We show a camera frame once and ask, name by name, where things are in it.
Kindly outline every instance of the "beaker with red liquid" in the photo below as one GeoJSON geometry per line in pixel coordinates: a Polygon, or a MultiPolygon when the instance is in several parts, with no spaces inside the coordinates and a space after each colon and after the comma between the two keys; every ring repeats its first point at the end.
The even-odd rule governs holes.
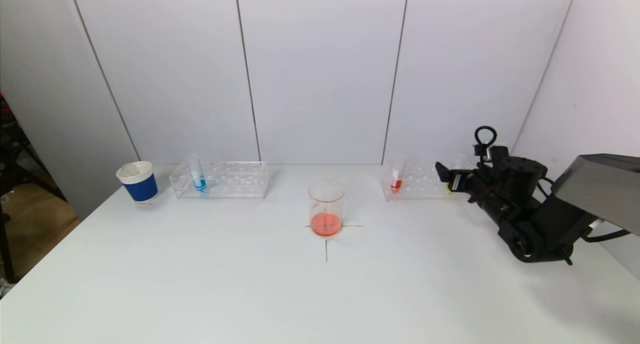
{"type": "Polygon", "coordinates": [[[323,179],[309,186],[308,193],[311,230],[320,237],[338,234],[343,227],[343,186],[323,179]]]}

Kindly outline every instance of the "paper cup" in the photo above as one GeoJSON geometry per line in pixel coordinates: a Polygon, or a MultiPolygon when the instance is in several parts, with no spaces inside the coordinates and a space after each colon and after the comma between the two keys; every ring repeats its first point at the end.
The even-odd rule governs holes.
{"type": "Polygon", "coordinates": [[[148,203],[158,195],[158,185],[151,162],[135,161],[131,164],[137,168],[139,172],[137,175],[125,176],[120,168],[116,171],[116,177],[136,203],[148,203]]]}

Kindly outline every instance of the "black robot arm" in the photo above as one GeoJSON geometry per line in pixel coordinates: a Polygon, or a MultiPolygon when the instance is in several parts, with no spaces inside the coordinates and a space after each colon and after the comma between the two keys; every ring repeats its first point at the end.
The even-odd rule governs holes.
{"type": "MultiPolygon", "coordinates": [[[[541,203],[533,197],[533,192],[540,180],[553,183],[546,178],[547,167],[524,157],[510,156],[506,146],[490,146],[496,136],[496,131],[487,126],[475,131],[475,155],[480,157],[477,168],[450,170],[437,162],[436,170],[450,191],[469,194],[469,203],[477,203],[489,215],[498,225],[498,235],[522,262],[564,260],[571,265],[574,243],[580,237],[592,241],[588,237],[590,224],[598,218],[620,219],[612,223],[640,230],[638,223],[632,220],[637,216],[625,215],[629,211],[626,205],[640,203],[640,158],[581,155],[553,184],[551,194],[545,194],[547,198],[541,203]],[[478,137],[482,130],[493,134],[486,144],[478,137]],[[618,190],[608,180],[612,175],[624,176],[620,178],[618,190]],[[605,193],[597,186],[601,182],[609,183],[605,193]],[[600,193],[585,191],[585,186],[600,193]],[[619,196],[623,199],[614,195],[618,202],[611,203],[612,192],[621,192],[619,196]]],[[[613,239],[626,233],[621,230],[601,239],[613,239]]]]}

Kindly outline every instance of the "white table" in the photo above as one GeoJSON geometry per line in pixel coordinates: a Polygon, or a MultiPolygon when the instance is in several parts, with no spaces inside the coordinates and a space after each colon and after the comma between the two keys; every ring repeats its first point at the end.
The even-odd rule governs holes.
{"type": "MultiPolygon", "coordinates": [[[[264,202],[117,191],[0,301],[2,344],[637,343],[640,282],[599,244],[525,264],[465,200],[386,202],[380,166],[275,166],[264,202]],[[306,227],[345,182],[345,227],[306,227]]],[[[167,180],[159,180],[162,187],[167,180]]]]}

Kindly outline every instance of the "pink liquid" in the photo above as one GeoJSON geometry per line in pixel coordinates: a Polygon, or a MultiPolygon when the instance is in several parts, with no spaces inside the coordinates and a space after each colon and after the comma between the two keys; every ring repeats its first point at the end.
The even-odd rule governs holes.
{"type": "Polygon", "coordinates": [[[341,227],[340,218],[331,212],[321,212],[311,218],[311,230],[322,237],[330,237],[340,232],[341,227]]]}

